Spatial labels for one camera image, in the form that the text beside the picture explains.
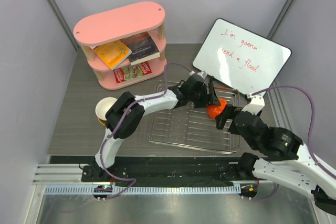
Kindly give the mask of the orange bowl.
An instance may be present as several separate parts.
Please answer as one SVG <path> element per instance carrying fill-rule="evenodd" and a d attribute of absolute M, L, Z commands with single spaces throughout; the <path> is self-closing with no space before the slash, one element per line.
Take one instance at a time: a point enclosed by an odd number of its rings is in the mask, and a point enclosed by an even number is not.
<path fill-rule="evenodd" d="M 208 105 L 206 108 L 207 114 L 212 119 L 215 119 L 216 116 L 220 115 L 227 105 L 227 102 L 224 99 L 219 98 L 218 100 L 220 102 L 220 105 Z"/>

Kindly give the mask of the metal wire dish rack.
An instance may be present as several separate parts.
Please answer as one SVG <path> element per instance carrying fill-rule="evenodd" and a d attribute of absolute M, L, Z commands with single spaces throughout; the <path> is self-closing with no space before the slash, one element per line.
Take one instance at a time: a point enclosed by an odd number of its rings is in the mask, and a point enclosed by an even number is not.
<path fill-rule="evenodd" d="M 192 102 L 174 110 L 161 110 L 148 117 L 146 138 L 149 142 L 198 151 L 232 154 L 240 149 L 240 136 L 229 133 L 232 120 L 222 130 L 216 128 L 205 108 Z"/>

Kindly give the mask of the beige speckled bowl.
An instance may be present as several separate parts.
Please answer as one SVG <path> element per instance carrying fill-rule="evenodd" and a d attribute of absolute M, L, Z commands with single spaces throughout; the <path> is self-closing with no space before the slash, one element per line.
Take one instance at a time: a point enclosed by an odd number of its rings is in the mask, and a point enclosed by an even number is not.
<path fill-rule="evenodd" d="M 109 109 L 115 104 L 117 101 L 114 97 L 106 97 L 101 99 L 96 107 L 95 107 L 95 114 L 96 116 L 105 121 L 106 120 L 106 113 L 109 111 Z"/>

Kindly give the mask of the yellow bowl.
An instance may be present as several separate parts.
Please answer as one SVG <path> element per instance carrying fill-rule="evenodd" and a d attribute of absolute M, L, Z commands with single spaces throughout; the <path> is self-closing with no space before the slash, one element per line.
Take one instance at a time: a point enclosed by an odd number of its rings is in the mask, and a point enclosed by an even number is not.
<path fill-rule="evenodd" d="M 104 120 L 102 120 L 102 119 L 100 119 L 100 118 L 98 118 L 98 121 L 102 124 L 102 125 L 106 125 L 106 121 L 104 121 Z"/>

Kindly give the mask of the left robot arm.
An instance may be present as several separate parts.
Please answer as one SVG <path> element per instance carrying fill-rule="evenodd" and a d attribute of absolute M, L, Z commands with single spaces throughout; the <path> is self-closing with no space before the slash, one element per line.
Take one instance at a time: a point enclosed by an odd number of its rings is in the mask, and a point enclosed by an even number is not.
<path fill-rule="evenodd" d="M 149 95 L 132 95 L 129 91 L 123 93 L 105 114 L 106 134 L 91 165 L 92 177 L 102 182 L 113 177 L 135 183 L 135 178 L 121 178 L 112 174 L 111 166 L 122 142 L 136 131 L 142 118 L 148 114 L 173 110 L 190 102 L 196 108 L 220 105 L 213 85 L 214 77 L 211 76 L 206 83 L 205 76 L 206 73 L 201 71 L 174 86 L 166 82 L 163 91 Z"/>

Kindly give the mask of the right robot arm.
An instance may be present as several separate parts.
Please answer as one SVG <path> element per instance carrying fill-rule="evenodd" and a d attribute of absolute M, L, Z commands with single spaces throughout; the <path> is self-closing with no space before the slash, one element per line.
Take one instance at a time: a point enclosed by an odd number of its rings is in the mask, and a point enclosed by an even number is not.
<path fill-rule="evenodd" d="M 241 136 L 252 150 L 267 159 L 244 153 L 234 167 L 239 178 L 265 179 L 280 184 L 312 199 L 322 211 L 335 215 L 335 178 L 314 161 L 307 145 L 293 132 L 282 127 L 269 127 L 259 114 L 227 105 L 215 116 L 216 127 L 224 128 L 231 120 L 229 133 Z"/>

